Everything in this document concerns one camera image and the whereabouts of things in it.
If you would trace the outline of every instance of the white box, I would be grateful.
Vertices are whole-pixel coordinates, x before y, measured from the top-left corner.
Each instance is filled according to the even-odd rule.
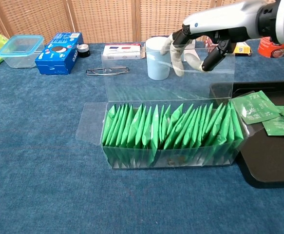
[[[102,57],[106,60],[142,59],[145,50],[141,44],[108,44],[105,45]]]

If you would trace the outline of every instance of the plastic container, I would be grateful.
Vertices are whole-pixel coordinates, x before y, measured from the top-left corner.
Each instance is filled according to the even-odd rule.
[[[195,48],[195,52],[201,60],[208,55],[206,48]],[[234,55],[228,55],[212,72],[208,73],[195,71],[187,62],[184,62],[184,76],[178,77],[173,69],[170,69],[170,74],[165,80],[149,79],[146,59],[103,60],[102,64],[104,69],[124,66],[130,70],[127,74],[103,77],[108,101],[85,103],[76,139],[100,145],[111,168],[228,166],[235,161],[240,148],[247,139],[244,125],[241,125],[242,128],[244,127],[244,140],[195,149],[157,150],[155,156],[151,149],[106,147],[101,144],[104,119],[107,111],[114,104],[119,106],[119,104],[128,103],[133,108],[137,108],[144,103],[147,109],[151,106],[153,110],[156,105],[158,105],[158,110],[161,110],[162,105],[165,107],[171,105],[172,113],[182,103],[184,104],[183,110],[187,110],[191,104],[197,108],[200,105],[213,103],[213,108],[217,108],[219,102],[227,103],[232,98]],[[210,87],[214,83],[223,84],[216,97],[210,92]],[[154,157],[154,161],[149,164],[151,157]]]
[[[44,49],[40,35],[16,35],[0,49],[0,57],[13,68],[35,67],[35,59]]]

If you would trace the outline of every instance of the oreo box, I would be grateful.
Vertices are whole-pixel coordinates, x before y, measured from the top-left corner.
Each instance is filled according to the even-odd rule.
[[[77,45],[83,44],[81,33],[57,33],[35,62],[43,75],[69,74],[78,58]]]

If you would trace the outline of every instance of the robotic hand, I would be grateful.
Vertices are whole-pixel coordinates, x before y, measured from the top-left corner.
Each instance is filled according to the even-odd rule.
[[[227,54],[233,53],[237,42],[271,37],[274,43],[284,43],[284,0],[267,4],[264,0],[243,2],[194,13],[183,21],[182,29],[172,33],[161,54],[170,50],[172,65],[178,76],[184,75],[181,55],[193,39],[208,36],[218,46],[200,61],[185,54],[188,64],[201,72],[212,71]]]

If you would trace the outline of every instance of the blue carpet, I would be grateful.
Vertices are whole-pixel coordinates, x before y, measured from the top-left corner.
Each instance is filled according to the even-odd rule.
[[[284,80],[284,57],[236,58],[236,81]],[[284,188],[223,168],[114,171],[76,140],[85,102],[107,101],[102,44],[67,76],[0,64],[0,233],[284,233]]]

